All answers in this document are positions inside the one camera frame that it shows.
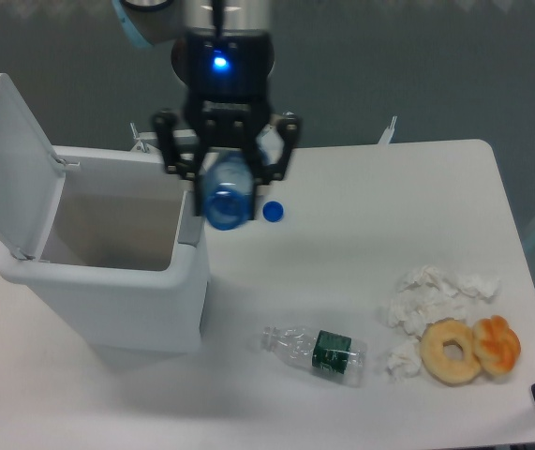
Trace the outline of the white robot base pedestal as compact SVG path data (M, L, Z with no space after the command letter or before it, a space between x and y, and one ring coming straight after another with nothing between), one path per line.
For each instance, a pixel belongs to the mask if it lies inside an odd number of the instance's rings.
M177 38L171 48L171 66L177 79L182 85L187 86L188 74L186 68L186 41L183 37ZM383 130L377 145L388 145L392 142L397 115L393 115L390 124ZM135 123L130 123L130 128L135 141L132 151L143 153L159 153L159 141L154 131L139 132ZM185 154L191 154L193 147L198 143L195 132L191 129L176 129L174 132L174 141L184 148Z

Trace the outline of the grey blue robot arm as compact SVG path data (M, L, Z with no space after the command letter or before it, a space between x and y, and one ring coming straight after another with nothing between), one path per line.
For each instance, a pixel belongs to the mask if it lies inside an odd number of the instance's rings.
M194 208L218 230L254 219L262 188L286 175L301 131L268 99L274 64L267 1L115 1L142 47L174 41L171 63L186 85L179 111L156 112L165 171L191 185Z

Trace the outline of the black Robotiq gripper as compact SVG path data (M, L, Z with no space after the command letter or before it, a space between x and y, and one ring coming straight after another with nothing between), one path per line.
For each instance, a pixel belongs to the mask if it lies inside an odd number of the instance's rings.
M268 101L271 37L266 31L224 32L190 29L186 39L188 94L184 118L197 134L192 159L183 158L172 110L151 118L167 174L192 185L195 215L203 217L202 163L212 147L239 149L252 190L249 220L256 217L262 192L283 181L302 130L297 114L272 114Z

